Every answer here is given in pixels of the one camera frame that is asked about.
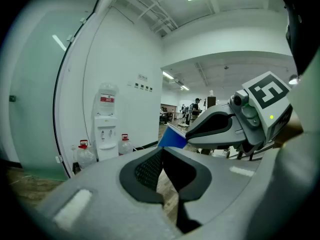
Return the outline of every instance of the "red label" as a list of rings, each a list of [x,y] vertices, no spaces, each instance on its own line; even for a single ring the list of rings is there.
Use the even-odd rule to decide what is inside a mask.
[[[101,102],[112,102],[112,103],[114,103],[115,99],[114,98],[101,97],[100,101]]]

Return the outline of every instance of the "desk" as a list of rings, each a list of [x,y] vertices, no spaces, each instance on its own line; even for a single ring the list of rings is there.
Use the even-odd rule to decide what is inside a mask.
[[[177,116],[176,116],[176,119],[179,119],[179,115],[180,115],[180,112],[163,112],[165,115],[167,115],[167,114],[173,114],[172,115],[172,122],[174,122],[175,121],[175,114],[177,114]]]

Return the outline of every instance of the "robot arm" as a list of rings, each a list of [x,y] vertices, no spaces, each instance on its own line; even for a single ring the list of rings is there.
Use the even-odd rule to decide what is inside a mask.
[[[290,88],[272,72],[242,85],[226,104],[208,108],[186,133],[197,148],[233,146],[246,155],[273,141],[289,122],[292,107],[286,98]]]

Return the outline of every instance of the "blue object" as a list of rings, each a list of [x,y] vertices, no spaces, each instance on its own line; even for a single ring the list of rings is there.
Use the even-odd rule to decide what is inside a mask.
[[[183,149],[187,145],[186,135],[178,128],[168,123],[158,147],[176,147]]]

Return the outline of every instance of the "person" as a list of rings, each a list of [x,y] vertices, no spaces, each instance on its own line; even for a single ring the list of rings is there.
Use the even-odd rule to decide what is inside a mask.
[[[163,112],[163,107],[160,107],[160,121],[164,121],[165,126],[168,123],[168,118],[165,116],[165,113]]]
[[[180,109],[180,112],[182,112],[182,118],[184,118],[186,116],[186,107],[185,104],[182,104],[182,107]]]
[[[201,101],[200,98],[195,99],[195,104],[193,104],[193,106],[192,106],[191,122],[194,122],[198,118],[199,114],[202,112],[202,110],[199,109],[199,105],[198,105],[200,103],[200,101]]]

